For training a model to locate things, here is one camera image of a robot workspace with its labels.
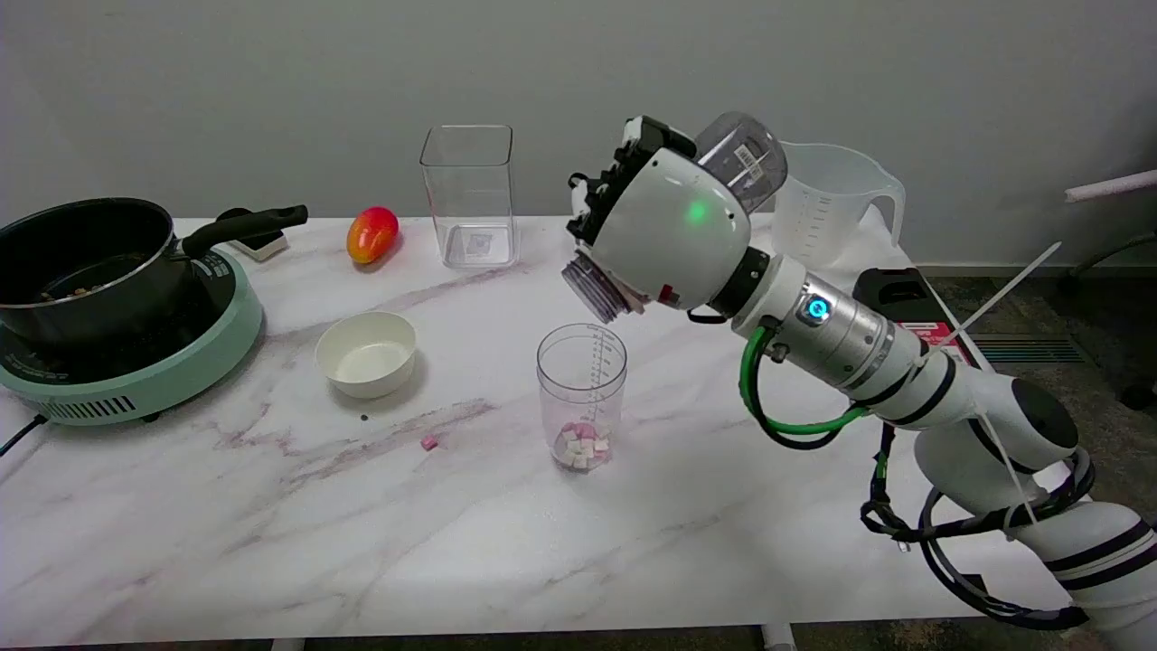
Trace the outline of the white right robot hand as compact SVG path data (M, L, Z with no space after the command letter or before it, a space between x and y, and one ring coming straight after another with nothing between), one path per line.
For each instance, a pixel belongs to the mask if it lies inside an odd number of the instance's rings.
M607 169L568 180L576 251L561 275L603 323L649 304L728 321L768 271L749 217L786 175L780 140L744 112L718 114L698 136L633 117Z

